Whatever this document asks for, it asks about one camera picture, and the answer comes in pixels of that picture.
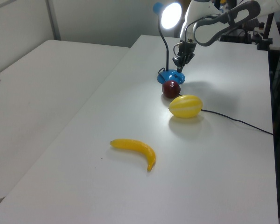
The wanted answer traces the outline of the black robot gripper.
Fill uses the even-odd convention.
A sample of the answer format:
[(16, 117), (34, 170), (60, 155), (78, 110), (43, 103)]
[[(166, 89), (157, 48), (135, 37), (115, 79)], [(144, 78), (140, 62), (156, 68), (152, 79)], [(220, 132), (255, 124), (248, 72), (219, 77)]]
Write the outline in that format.
[(182, 69), (187, 65), (195, 56), (194, 51), (196, 42), (185, 42), (180, 40), (179, 43), (173, 47), (175, 57), (172, 58), (173, 63), (177, 67), (176, 71), (182, 73)]

